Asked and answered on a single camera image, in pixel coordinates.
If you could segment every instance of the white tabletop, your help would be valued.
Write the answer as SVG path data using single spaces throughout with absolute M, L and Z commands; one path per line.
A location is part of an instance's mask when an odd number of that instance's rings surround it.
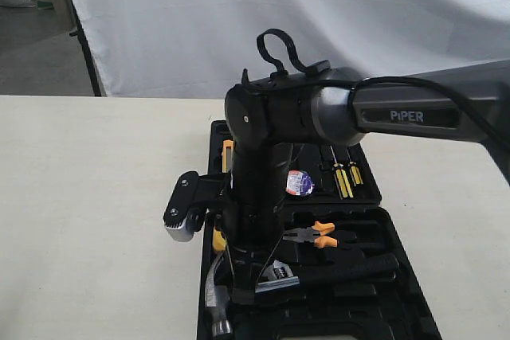
M 0 338 L 192 339 L 202 238 L 162 215 L 222 101 L 0 96 Z M 510 333 L 510 191 L 482 147 L 363 148 L 445 340 Z

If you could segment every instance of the white backdrop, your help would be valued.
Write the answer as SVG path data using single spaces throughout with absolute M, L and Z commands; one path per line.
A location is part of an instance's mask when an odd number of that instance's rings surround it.
M 305 64 L 371 75 L 510 57 L 510 0 L 73 1 L 109 96 L 223 97 L 244 67 L 273 70 L 255 45 L 267 28 Z

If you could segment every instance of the black tool case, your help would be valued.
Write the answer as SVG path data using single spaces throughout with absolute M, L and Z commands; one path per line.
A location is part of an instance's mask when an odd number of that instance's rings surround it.
M 225 139 L 231 139 L 226 122 L 214 121 L 210 135 L 210 174 L 222 172 L 222 143 Z M 335 153 L 340 162 L 348 160 L 345 147 L 335 147 Z M 315 221 L 336 222 L 341 228 L 336 235 L 339 247 L 318 249 L 308 243 L 281 241 L 278 259 L 320 270 L 348 267 L 367 257 L 391 252 L 400 263 L 399 269 L 361 281 L 279 291 L 268 295 L 257 306 L 231 303 L 227 316 L 233 325 L 235 339 L 342 334 L 358 340 L 441 339 L 390 215 L 379 207 L 381 194 L 361 146 L 352 147 L 350 155 L 360 168 L 363 185 L 355 187 L 354 198 L 341 200 L 332 173 L 331 149 L 305 145 L 292 168 L 307 171 L 316 188 L 309 197 L 296 199 L 289 195 L 283 212 L 288 227 L 306 227 Z M 206 222 L 197 340 L 212 338 L 211 317 L 204 308 L 204 283 L 214 258 L 212 237 L 213 225 Z

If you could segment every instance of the robotic arm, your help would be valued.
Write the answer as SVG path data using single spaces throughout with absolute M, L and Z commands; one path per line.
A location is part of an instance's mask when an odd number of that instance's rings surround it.
M 300 73 L 289 75 L 269 55 L 267 34 L 285 43 Z M 235 146 L 217 227 L 227 241 L 223 263 L 235 303 L 253 304 L 257 281 L 281 238 L 288 168 L 302 143 L 352 146 L 369 132 L 481 143 L 510 182 L 510 61 L 363 80 L 328 61 L 303 65 L 292 39 L 279 29 L 260 35 L 257 47 L 277 70 L 260 80 L 250 80 L 244 70 L 225 101 Z M 177 210 L 172 199 L 167 227 Z

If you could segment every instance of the pliers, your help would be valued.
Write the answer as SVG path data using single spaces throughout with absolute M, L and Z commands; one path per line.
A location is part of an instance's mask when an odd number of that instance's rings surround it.
M 335 231 L 334 223 L 320 223 L 316 221 L 311 227 L 285 230 L 281 239 L 297 243 L 309 242 L 313 243 L 317 248 L 336 247 L 338 246 L 338 240 L 326 236 L 333 231 Z

